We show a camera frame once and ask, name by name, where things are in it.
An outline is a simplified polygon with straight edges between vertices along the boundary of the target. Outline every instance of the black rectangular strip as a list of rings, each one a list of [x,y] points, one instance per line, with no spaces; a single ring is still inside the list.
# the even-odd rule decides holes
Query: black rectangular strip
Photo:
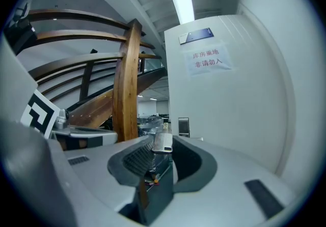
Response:
[[[272,218],[284,209],[260,180],[251,180],[245,182],[244,185],[250,191],[267,219]]]

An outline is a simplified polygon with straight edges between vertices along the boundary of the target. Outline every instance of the wooden railing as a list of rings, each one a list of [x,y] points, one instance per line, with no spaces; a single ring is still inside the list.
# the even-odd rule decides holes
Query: wooden railing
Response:
[[[37,34],[34,40],[27,38],[25,35],[23,41],[20,40],[14,45],[14,48],[17,49],[17,54],[31,46],[61,40],[88,38],[121,42],[118,53],[98,53],[96,50],[92,50],[91,54],[60,59],[29,71],[30,75],[41,85],[70,72],[84,69],[84,74],[62,81],[44,90],[42,93],[46,95],[77,79],[82,79],[80,85],[72,87],[51,99],[54,102],[80,88],[79,102],[69,108],[72,110],[69,116],[70,123],[97,128],[112,115],[114,131],[118,133],[119,142],[138,137],[137,94],[161,77],[167,75],[165,68],[138,75],[139,71],[143,72],[144,70],[143,60],[160,59],[159,56],[155,55],[139,54],[140,46],[154,49],[151,44],[141,41],[141,36],[145,35],[142,32],[141,24],[136,19],[128,24],[124,24],[104,16],[75,10],[31,10],[24,21],[32,22],[54,18],[104,23],[122,28],[125,30],[125,33],[123,36],[120,36],[100,31],[61,30]],[[139,59],[142,59],[140,64],[140,69],[142,70],[139,70],[138,67]],[[108,63],[114,64],[115,67],[93,71],[95,65]],[[115,72],[91,79],[91,75],[108,70],[115,70]],[[90,83],[111,76],[114,76],[113,85],[108,85],[106,88],[88,95]]]

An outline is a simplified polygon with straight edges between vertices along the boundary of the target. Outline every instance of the sign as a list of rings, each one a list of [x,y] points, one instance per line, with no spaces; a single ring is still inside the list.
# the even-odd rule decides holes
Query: sign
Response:
[[[232,69],[229,53],[223,44],[215,44],[184,53],[186,69],[191,77]]]
[[[48,139],[59,111],[60,108],[52,104],[38,90],[35,90],[22,114],[20,122],[27,127],[33,127]]]

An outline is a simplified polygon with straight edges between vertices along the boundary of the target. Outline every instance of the paper sign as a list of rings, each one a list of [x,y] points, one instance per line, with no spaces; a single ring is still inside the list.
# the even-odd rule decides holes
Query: paper sign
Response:
[[[232,69],[229,53],[222,44],[185,52],[184,57],[187,71],[192,77],[199,74]]]
[[[48,139],[59,111],[60,108],[52,104],[38,90],[35,90],[22,114],[20,122],[27,127],[33,127]]]

